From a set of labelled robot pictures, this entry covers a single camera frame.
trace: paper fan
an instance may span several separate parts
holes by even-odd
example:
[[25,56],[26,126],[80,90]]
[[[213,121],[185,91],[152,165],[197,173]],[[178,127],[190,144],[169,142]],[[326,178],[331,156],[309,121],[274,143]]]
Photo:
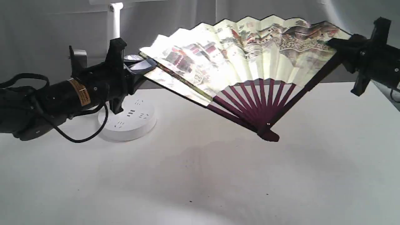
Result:
[[270,128],[341,63],[332,38],[350,35],[329,22],[246,17],[159,35],[140,55],[158,66],[147,79],[278,141]]

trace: white tabletop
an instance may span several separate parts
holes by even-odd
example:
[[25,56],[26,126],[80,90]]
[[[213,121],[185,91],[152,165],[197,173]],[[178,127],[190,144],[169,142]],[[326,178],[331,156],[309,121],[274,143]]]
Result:
[[[4,225],[400,224],[400,114],[372,84],[319,84],[269,143],[166,90],[140,90],[156,127],[131,142],[0,135]],[[61,126],[74,138],[96,116]]]

